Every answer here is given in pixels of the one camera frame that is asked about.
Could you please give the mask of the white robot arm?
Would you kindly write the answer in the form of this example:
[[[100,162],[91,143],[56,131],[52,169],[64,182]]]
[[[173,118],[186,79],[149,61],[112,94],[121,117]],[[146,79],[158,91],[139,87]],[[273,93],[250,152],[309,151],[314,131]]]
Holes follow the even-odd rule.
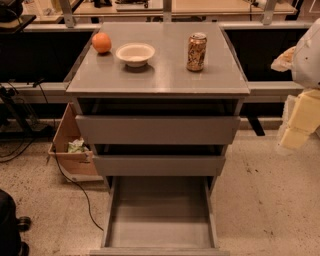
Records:
[[[271,64],[275,71],[291,71],[292,79],[304,90],[289,96],[278,133],[277,150],[289,154],[299,149],[320,127],[320,19],[317,19],[298,43]]]

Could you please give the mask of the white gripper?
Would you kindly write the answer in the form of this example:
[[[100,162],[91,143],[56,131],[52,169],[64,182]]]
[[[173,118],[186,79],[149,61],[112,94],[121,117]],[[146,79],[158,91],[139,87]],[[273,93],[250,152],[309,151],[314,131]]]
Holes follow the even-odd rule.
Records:
[[[280,54],[272,62],[271,69],[279,72],[290,70],[295,49],[296,47],[293,46]],[[280,139],[280,145],[287,149],[298,149],[308,140],[308,134],[313,133],[320,126],[319,90],[305,90],[298,95],[288,125],[298,130],[286,129]]]

